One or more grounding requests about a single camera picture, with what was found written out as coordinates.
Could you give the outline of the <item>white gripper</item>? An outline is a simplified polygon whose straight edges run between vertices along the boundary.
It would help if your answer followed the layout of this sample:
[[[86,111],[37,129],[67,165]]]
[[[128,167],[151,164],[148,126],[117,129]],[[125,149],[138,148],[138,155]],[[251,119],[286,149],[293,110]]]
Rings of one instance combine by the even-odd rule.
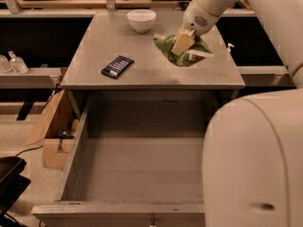
[[[176,36],[171,52],[180,56],[187,51],[192,59],[213,58],[214,55],[200,50],[188,50],[195,44],[195,34],[202,36],[218,22],[219,16],[205,10],[196,0],[192,0],[185,10],[182,27]]]

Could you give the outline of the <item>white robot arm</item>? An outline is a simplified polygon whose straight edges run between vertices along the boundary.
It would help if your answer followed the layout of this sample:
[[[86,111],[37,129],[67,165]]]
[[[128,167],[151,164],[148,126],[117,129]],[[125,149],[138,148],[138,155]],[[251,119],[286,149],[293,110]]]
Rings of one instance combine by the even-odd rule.
[[[239,0],[192,0],[182,29],[206,34]],[[248,0],[292,90],[235,99],[203,146],[205,227],[303,227],[303,0]]]

